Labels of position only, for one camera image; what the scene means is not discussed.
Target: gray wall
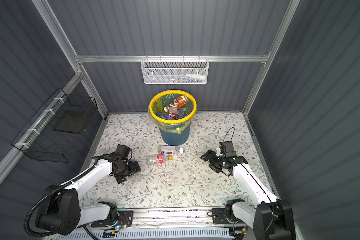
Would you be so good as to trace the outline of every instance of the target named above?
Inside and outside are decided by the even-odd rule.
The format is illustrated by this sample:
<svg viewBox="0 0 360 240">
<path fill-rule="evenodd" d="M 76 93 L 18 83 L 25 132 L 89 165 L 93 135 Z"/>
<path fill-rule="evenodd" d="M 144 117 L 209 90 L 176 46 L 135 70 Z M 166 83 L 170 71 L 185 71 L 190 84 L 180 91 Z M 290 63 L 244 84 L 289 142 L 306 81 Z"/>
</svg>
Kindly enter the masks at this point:
<svg viewBox="0 0 360 240">
<path fill-rule="evenodd" d="M 305 239 L 360 239 L 360 1 L 303 1 L 249 114 Z"/>
<path fill-rule="evenodd" d="M 263 55 L 288 0 L 49 1 L 78 55 Z M 261 63 L 211 63 L 206 85 L 147 85 L 140 64 L 85 63 L 110 112 L 147 111 L 168 89 L 199 111 L 242 110 Z"/>
<path fill-rule="evenodd" d="M 0 161 L 74 72 L 31 1 L 0 1 Z"/>
<path fill-rule="evenodd" d="M 73 74 L 32 2 L 0 1 L 0 161 L 24 124 Z M 81 84 L 73 94 L 88 96 Z M 78 173 L 101 121 L 96 112 L 78 145 L 81 154 L 68 164 L 19 160 L 0 185 L 0 239 L 35 239 L 23 230 L 25 214 L 47 186 Z"/>
</svg>

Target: wire basket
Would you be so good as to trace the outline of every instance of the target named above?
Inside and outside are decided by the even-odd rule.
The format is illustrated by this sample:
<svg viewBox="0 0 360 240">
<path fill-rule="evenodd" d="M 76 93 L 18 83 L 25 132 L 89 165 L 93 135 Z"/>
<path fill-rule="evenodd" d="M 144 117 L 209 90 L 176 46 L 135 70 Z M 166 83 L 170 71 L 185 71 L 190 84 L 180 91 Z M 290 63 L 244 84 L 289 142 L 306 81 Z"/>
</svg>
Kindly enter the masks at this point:
<svg viewBox="0 0 360 240">
<path fill-rule="evenodd" d="M 97 111 L 96 100 L 64 94 L 33 128 L 24 142 L 12 142 L 32 160 L 69 162 L 80 154 L 77 144 Z"/>
<path fill-rule="evenodd" d="M 146 84 L 206 84 L 208 69 L 208 59 L 194 62 L 141 60 Z"/>
</svg>

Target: bottle with white cap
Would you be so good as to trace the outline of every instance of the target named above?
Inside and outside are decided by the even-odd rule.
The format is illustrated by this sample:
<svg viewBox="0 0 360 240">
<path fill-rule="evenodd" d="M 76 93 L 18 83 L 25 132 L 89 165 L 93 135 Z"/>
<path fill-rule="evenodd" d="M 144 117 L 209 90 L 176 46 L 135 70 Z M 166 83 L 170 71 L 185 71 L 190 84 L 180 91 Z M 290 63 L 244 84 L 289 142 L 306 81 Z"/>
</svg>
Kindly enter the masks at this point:
<svg viewBox="0 0 360 240">
<path fill-rule="evenodd" d="M 164 156 L 183 154 L 184 148 L 178 146 L 159 146 L 158 153 Z"/>
</svg>

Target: floral tablecloth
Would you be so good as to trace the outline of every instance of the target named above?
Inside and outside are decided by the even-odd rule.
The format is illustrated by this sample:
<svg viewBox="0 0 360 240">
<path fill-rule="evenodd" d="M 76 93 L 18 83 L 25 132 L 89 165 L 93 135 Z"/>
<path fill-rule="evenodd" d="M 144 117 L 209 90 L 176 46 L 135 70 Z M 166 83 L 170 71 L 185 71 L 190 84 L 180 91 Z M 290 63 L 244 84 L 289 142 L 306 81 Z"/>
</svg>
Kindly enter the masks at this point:
<svg viewBox="0 0 360 240">
<path fill-rule="evenodd" d="M 238 156 L 244 156 L 261 182 L 269 183 L 241 113 L 197 113 L 190 136 L 183 145 L 185 153 L 172 161 L 147 166 L 145 156 L 165 145 L 159 128 L 148 114 L 111 115 L 95 156 L 113 152 L 118 144 L 129 146 L 141 167 L 143 179 L 117 184 L 106 176 L 82 197 L 82 205 L 108 201 L 118 208 L 222 206 L 227 199 L 243 198 L 251 204 L 245 189 L 233 176 L 216 174 L 200 159 L 207 150 L 215 151 L 229 128 L 235 127 L 233 143 Z"/>
</svg>

